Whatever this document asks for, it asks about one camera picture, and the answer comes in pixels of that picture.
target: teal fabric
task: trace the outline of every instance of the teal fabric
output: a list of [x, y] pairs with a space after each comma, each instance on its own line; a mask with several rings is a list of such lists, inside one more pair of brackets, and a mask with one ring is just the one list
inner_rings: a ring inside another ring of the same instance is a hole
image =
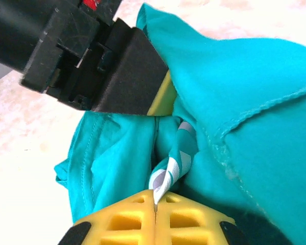
[[279, 228], [306, 245], [306, 47], [206, 38], [148, 5], [137, 26], [170, 68], [173, 116], [84, 114], [55, 168], [73, 220], [146, 189], [183, 119], [198, 152], [174, 191], [235, 218], [251, 244], [290, 244]]

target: white surface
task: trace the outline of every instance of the white surface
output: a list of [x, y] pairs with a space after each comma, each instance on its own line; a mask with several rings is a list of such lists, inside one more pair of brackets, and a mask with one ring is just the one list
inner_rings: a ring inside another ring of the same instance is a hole
[[[117, 15], [134, 25], [142, 1]], [[306, 45], [306, 0], [152, 0], [212, 38], [280, 37]], [[0, 80], [0, 245], [57, 244], [71, 225], [67, 190], [53, 167], [66, 158], [82, 112]]]

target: teal and white striped fabric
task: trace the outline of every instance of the teal and white striped fabric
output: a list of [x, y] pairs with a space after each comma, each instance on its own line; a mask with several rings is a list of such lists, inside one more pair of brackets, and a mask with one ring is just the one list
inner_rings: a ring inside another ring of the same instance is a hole
[[184, 121], [177, 130], [169, 159], [161, 161], [150, 176], [148, 188], [154, 190], [156, 205], [171, 186], [189, 171], [197, 151], [196, 132]]

